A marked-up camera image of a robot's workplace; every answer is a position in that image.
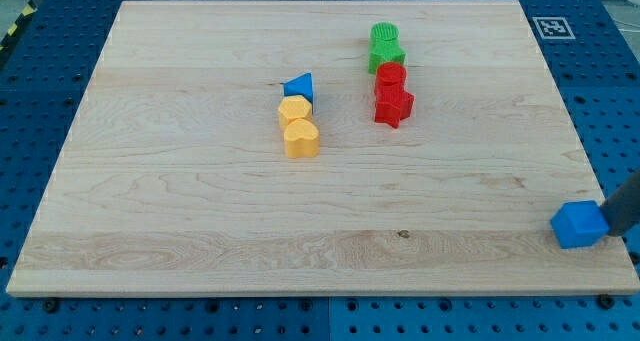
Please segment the grey cylindrical robot arm tip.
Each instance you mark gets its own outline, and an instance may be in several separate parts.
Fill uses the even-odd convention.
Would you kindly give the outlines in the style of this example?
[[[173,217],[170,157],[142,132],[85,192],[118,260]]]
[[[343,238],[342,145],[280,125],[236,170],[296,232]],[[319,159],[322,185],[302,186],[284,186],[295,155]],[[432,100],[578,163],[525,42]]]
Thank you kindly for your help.
[[[639,223],[639,170],[606,198],[600,211],[609,226],[609,236],[622,236]]]

